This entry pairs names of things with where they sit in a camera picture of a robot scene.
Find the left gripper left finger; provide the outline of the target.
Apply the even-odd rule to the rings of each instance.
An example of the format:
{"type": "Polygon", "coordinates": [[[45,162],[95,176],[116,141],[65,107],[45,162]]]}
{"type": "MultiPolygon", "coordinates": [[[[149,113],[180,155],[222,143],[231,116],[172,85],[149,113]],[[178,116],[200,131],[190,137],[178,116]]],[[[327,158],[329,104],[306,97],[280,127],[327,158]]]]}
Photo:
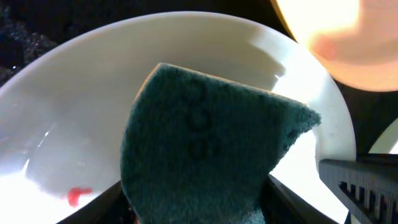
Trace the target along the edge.
{"type": "Polygon", "coordinates": [[[137,216],[130,207],[121,182],[112,185],[90,203],[58,224],[136,224],[137,216]]]}

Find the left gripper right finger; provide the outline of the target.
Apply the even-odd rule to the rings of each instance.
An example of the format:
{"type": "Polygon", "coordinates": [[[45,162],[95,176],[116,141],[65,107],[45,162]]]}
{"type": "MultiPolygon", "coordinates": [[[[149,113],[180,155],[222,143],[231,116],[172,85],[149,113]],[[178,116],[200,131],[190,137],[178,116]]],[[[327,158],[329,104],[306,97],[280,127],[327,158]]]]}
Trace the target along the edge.
{"type": "Polygon", "coordinates": [[[266,223],[336,224],[269,174],[259,197],[266,223]]]}

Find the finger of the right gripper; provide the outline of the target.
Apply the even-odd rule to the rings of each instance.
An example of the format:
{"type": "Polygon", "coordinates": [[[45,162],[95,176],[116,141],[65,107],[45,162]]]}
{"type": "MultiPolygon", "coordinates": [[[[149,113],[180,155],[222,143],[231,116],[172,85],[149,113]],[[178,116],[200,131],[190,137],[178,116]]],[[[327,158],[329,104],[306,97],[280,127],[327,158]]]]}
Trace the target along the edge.
{"type": "Polygon", "coordinates": [[[360,223],[397,224],[396,154],[363,154],[355,161],[322,159],[318,171],[360,223]]]}

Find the green yellow sponge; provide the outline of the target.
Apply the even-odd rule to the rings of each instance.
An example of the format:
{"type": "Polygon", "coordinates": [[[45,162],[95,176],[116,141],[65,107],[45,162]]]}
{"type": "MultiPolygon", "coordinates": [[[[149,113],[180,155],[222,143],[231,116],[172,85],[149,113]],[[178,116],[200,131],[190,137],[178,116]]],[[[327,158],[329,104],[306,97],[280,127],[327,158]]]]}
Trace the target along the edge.
{"type": "Polygon", "coordinates": [[[264,223],[265,178],[320,122],[301,102],[160,63],[126,125],[123,192],[141,223],[264,223]]]}

